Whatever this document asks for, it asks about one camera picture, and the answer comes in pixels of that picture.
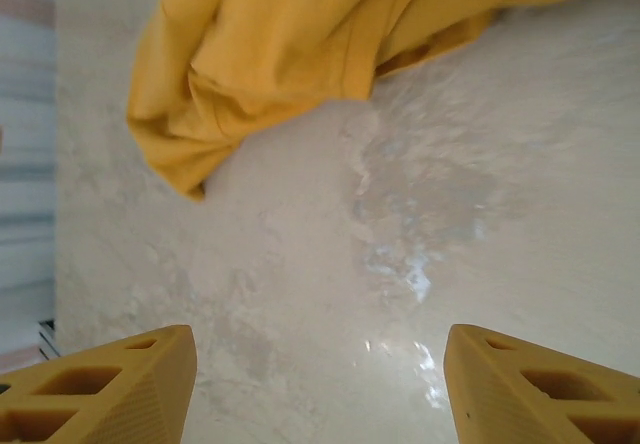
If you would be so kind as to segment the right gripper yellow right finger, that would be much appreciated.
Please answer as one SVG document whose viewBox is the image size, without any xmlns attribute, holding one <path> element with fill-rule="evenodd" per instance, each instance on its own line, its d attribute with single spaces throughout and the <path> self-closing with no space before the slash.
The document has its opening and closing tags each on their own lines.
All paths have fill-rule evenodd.
<svg viewBox="0 0 640 444">
<path fill-rule="evenodd" d="M 453 325 L 444 374 L 459 444 L 640 444 L 640 378 Z"/>
</svg>

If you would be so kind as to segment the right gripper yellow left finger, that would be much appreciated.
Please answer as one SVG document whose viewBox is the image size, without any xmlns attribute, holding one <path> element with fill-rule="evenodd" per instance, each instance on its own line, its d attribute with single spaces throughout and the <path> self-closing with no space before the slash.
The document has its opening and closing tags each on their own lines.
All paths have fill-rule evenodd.
<svg viewBox="0 0 640 444">
<path fill-rule="evenodd" d="M 181 444 L 195 340 L 171 325 L 0 375 L 0 444 Z"/>
</svg>

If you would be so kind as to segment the yellow t-shirt with blue print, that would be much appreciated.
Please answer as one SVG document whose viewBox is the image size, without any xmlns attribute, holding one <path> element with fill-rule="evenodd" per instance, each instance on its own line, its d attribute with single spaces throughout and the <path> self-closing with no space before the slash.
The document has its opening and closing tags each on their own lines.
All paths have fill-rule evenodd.
<svg viewBox="0 0 640 444">
<path fill-rule="evenodd" d="M 247 136 L 476 40 L 505 9 L 565 0 L 159 0 L 128 127 L 147 164 L 201 200 Z"/>
</svg>

